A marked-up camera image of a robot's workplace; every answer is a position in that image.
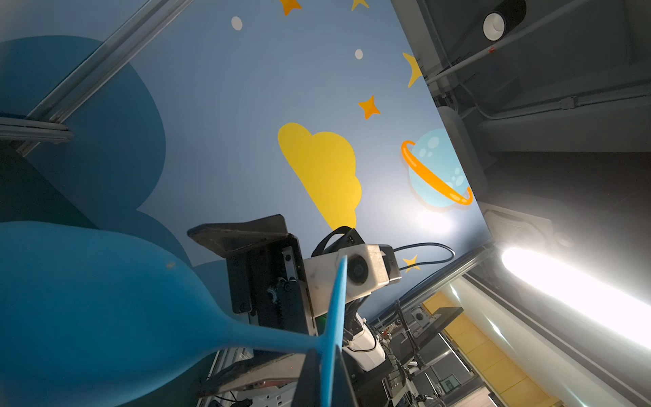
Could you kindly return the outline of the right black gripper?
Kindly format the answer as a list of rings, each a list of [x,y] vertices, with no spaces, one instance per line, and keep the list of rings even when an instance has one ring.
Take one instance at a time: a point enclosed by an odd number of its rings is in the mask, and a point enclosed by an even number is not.
[[[298,239],[285,218],[271,215],[247,222],[204,223],[188,237],[226,259],[232,311],[255,325],[315,336]],[[304,354],[256,354],[197,384],[197,397],[286,385],[298,381]]]

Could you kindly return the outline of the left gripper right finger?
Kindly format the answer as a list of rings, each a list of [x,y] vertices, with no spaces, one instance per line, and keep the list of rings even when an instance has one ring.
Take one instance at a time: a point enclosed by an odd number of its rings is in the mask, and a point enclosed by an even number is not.
[[[334,357],[334,373],[332,386],[333,407],[357,407],[354,389],[350,382],[341,349],[337,348]]]

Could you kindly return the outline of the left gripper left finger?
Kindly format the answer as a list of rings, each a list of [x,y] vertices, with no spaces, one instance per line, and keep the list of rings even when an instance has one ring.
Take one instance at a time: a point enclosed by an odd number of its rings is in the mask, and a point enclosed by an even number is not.
[[[305,356],[291,407],[320,407],[320,356],[316,349]]]

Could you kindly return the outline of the blue wine glass front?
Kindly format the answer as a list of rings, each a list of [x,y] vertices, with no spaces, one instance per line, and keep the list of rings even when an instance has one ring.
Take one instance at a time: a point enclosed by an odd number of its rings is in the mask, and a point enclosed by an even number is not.
[[[319,337],[230,318],[185,263],[117,232],[35,221],[1,225],[1,403],[119,406],[213,352],[320,356],[320,406],[332,406],[348,263],[340,260]]]

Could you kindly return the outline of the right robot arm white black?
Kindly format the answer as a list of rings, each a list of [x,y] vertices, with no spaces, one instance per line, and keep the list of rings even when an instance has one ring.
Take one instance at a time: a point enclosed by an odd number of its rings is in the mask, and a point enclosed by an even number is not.
[[[232,310],[262,327],[315,335],[335,283],[335,262],[347,256],[347,294],[342,352],[355,371],[368,372],[386,360],[359,307],[400,272],[393,248],[369,245],[355,228],[330,232],[305,259],[282,215],[239,223],[207,223],[188,230],[197,244],[226,260]]]

